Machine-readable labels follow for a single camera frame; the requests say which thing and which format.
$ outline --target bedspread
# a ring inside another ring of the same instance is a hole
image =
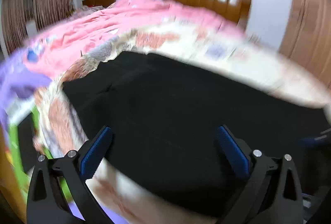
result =
[[[109,38],[132,27],[161,23],[175,17],[231,35],[244,35],[234,23],[205,8],[184,6],[172,0],[119,0],[112,8],[45,31],[38,38],[52,37],[51,43],[40,49],[38,58],[33,62],[25,57],[24,63],[29,70],[54,79],[82,54]]]
[[[323,107],[329,91],[311,74],[277,53],[243,39],[183,20],[133,28],[91,50],[48,88],[35,94],[40,112],[40,135],[54,157],[78,150],[87,140],[79,119],[62,91],[62,83],[95,70],[100,61],[121,51],[156,52],[248,84],[298,105]],[[99,202],[130,223],[215,223],[215,220],[175,207],[142,189],[103,160],[87,181]]]

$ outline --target pink blanket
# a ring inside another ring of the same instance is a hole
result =
[[[205,8],[184,6],[172,0],[119,0],[112,8],[61,24],[38,38],[55,37],[45,45],[36,63],[24,63],[33,72],[54,79],[65,72],[81,54],[133,27],[158,24],[168,18],[181,18],[231,35],[244,36],[232,22]]]

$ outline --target metal screw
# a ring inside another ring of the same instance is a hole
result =
[[[76,150],[70,150],[67,155],[69,158],[73,158],[76,156],[76,154],[77,154]]]
[[[45,155],[40,155],[40,156],[38,157],[38,161],[44,161],[44,159],[45,159]]]
[[[262,152],[259,151],[258,149],[255,149],[255,150],[253,151],[253,155],[254,155],[255,157],[261,157],[261,156],[262,156]]]
[[[290,161],[292,159],[290,154],[285,154],[284,155],[285,160]]]

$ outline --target floral bedsheet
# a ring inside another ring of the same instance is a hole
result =
[[[208,69],[255,87],[277,98],[329,111],[330,92],[305,69],[283,56],[242,38],[191,24],[173,21],[131,29],[83,55],[48,88],[35,93],[40,112],[36,147],[45,145],[53,157],[78,150],[87,140],[75,109],[62,91],[62,83],[86,76],[99,62],[114,59],[121,51],[160,53]],[[130,223],[215,223],[215,220],[175,207],[152,195],[103,160],[87,181],[99,202]]]

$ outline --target wooden door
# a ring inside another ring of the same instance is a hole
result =
[[[331,0],[293,0],[280,53],[331,82]]]

